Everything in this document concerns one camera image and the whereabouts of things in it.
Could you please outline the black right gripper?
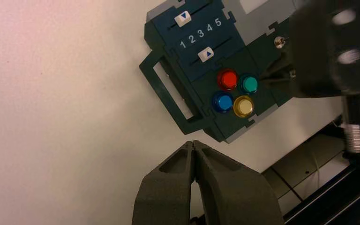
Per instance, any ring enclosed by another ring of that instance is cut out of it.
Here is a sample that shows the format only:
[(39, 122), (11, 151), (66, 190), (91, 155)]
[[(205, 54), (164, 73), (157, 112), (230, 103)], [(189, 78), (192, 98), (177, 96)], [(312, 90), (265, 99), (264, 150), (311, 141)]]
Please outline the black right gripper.
[(288, 85), (298, 98), (360, 94), (360, 0), (309, 0), (289, 19), (288, 54), (261, 73), (265, 85)]

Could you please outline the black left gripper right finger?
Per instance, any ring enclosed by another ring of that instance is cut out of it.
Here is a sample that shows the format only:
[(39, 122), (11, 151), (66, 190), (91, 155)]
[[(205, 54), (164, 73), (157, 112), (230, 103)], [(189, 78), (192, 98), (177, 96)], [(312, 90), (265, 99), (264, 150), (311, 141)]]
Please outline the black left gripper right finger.
[(282, 225), (278, 199), (259, 172), (194, 142), (195, 179), (208, 225)]

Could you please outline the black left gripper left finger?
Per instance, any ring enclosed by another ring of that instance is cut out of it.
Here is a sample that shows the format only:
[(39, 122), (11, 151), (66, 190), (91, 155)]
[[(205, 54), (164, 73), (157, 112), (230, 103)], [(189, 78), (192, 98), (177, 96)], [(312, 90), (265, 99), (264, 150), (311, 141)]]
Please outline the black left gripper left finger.
[(189, 224), (194, 180), (194, 144), (188, 141), (143, 178), (135, 198), (132, 224)]

